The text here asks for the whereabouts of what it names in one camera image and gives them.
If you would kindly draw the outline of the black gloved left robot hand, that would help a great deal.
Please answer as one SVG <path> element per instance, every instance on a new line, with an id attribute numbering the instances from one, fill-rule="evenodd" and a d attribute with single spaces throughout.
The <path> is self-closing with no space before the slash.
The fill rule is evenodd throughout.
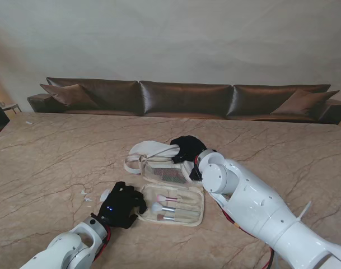
<path id="1" fill-rule="evenodd" d="M 145 213 L 147 205 L 141 192 L 125 182 L 116 182 L 102 203 L 98 217 L 114 228 L 129 229 L 138 218 L 134 210 Z"/>

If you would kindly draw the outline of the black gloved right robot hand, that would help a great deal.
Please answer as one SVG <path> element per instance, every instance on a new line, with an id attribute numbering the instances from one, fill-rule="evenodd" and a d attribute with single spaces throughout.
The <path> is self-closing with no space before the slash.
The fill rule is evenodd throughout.
<path id="1" fill-rule="evenodd" d="M 172 157 L 175 164 L 184 161 L 194 162 L 196 157 L 207 149 L 205 144 L 194 136 L 181 136 L 170 142 L 170 145 L 178 145 L 179 152 Z"/>

